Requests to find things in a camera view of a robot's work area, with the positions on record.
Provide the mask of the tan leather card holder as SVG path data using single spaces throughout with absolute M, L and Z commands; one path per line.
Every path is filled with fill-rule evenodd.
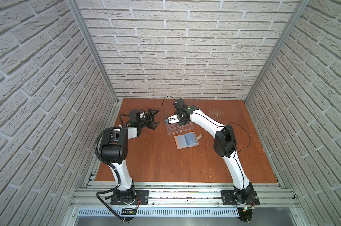
M 202 134 L 196 135 L 194 132 L 189 132 L 184 135 L 175 136 L 175 143 L 177 149 L 184 149 L 189 147 L 195 147 L 199 145 L 199 140 L 202 138 Z

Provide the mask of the left corner aluminium post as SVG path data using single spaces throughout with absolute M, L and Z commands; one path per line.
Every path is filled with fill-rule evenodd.
M 96 48 L 96 45 L 92 39 L 91 33 L 86 25 L 86 21 L 81 13 L 81 10 L 77 4 L 77 2 L 75 0 L 68 0 L 68 6 L 70 8 L 70 11 L 72 12 L 74 19 L 79 27 L 79 30 L 81 31 L 84 40 L 87 44 L 87 47 L 89 48 L 89 51 L 91 53 L 91 55 L 93 56 L 94 62 L 96 63 L 100 74 L 104 80 L 104 83 L 112 97 L 112 99 L 114 100 L 114 102 L 116 104 L 119 103 L 119 99 L 117 98 L 116 92 L 110 82 L 110 79 L 108 77 L 108 74 L 105 70 L 104 64 L 100 58 L 99 52 Z

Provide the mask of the perforated metal vent strip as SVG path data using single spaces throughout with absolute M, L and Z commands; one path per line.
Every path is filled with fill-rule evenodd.
M 112 217 L 107 208 L 80 208 L 79 217 Z M 139 208 L 132 214 L 137 217 L 239 217 L 237 208 Z

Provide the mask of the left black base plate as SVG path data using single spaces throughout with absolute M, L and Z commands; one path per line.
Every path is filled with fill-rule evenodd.
M 149 190 L 116 190 L 111 195 L 111 205 L 147 205 L 149 198 Z

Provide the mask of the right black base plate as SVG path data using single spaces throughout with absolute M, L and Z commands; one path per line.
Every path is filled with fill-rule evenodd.
M 223 205 L 260 205 L 256 191 L 252 191 L 248 195 L 244 195 L 241 192 L 236 192 L 233 190 L 222 190 L 221 198 Z

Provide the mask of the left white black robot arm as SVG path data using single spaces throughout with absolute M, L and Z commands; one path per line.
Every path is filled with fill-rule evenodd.
M 104 129 L 96 138 L 94 151 L 97 158 L 106 164 L 116 179 L 115 196 L 135 199 L 136 190 L 126 165 L 128 140 L 140 136 L 143 128 L 155 130 L 159 122 L 154 121 L 158 110 L 131 110 L 127 115 L 129 122 L 118 127 Z

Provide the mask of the aluminium rail frame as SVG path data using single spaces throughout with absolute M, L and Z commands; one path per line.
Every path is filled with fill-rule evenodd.
M 85 188 L 76 189 L 61 225 L 75 225 L 80 208 L 105 208 L 96 198 L 96 192 L 108 190 L 115 185 L 114 181 L 91 179 Z M 260 205 L 246 205 L 245 208 L 253 211 L 261 208 L 285 208 L 291 212 L 291 218 L 297 226 L 310 224 L 292 189 L 282 188 L 279 184 L 254 184 L 253 187 Z M 136 182 L 135 188 L 149 190 L 148 204 L 139 208 L 241 208 L 241 205 L 223 205 L 221 191 L 233 190 L 233 185 L 228 183 Z

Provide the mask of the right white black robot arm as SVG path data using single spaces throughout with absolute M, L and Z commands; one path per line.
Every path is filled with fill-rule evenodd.
M 235 200 L 244 205 L 252 196 L 254 188 L 247 178 L 239 160 L 237 142 L 231 125 L 223 125 L 208 117 L 195 105 L 188 106 L 179 99 L 173 103 L 176 111 L 175 120 L 178 125 L 184 125 L 189 121 L 198 124 L 214 137 L 214 151 L 225 161 L 234 184 Z

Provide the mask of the clear plastic organizer box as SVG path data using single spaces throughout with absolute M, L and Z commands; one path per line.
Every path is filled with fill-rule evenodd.
M 169 123 L 169 124 L 166 124 L 166 128 L 167 128 L 169 135 L 174 135 L 174 134 L 193 130 L 194 124 L 191 121 L 189 121 L 187 125 L 183 125 L 183 126 L 178 126 L 178 123 Z

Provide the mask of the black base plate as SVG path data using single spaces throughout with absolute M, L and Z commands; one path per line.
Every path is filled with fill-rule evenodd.
M 111 195 L 111 205 L 147 205 L 149 198 L 149 190 L 116 190 Z
M 244 195 L 241 192 L 236 192 L 233 190 L 222 190 L 221 198 L 223 205 L 260 205 L 256 191 L 252 191 L 248 195 Z

